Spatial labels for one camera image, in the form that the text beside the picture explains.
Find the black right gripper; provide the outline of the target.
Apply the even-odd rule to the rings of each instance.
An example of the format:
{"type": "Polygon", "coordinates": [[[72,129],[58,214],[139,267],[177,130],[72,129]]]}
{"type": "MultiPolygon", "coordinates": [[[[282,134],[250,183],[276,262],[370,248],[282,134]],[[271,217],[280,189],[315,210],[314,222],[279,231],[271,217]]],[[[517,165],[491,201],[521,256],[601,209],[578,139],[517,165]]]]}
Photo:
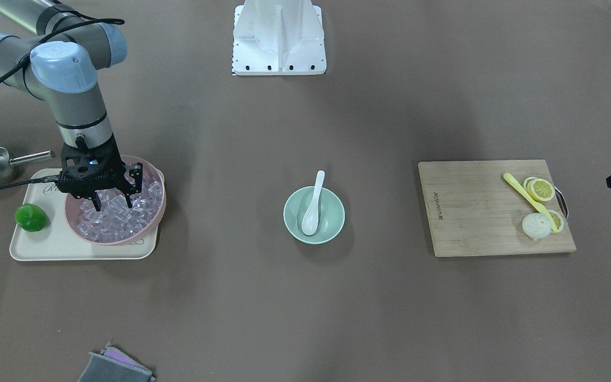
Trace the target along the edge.
{"type": "Polygon", "coordinates": [[[82,143],[80,148],[63,144],[63,167],[59,174],[59,191],[70,193],[75,198],[90,199],[96,211],[102,210],[100,189],[118,189],[124,195],[126,205],[133,207],[125,177],[126,165],[121,159],[114,136],[97,147],[89,148],[82,143]]]}

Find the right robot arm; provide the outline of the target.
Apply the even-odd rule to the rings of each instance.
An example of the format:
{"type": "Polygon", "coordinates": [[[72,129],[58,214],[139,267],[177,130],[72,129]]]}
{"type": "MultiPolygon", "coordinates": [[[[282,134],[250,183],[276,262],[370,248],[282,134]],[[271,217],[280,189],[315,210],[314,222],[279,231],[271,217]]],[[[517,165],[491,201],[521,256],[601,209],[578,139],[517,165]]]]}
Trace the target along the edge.
{"type": "Polygon", "coordinates": [[[37,183],[54,183],[75,199],[102,209],[99,191],[131,197],[142,191],[143,165],[121,159],[98,70],[123,62],[128,48],[122,19],[93,19],[59,1],[0,1],[0,14],[32,37],[0,33],[0,84],[48,104],[64,144],[62,169],[37,183]]]}

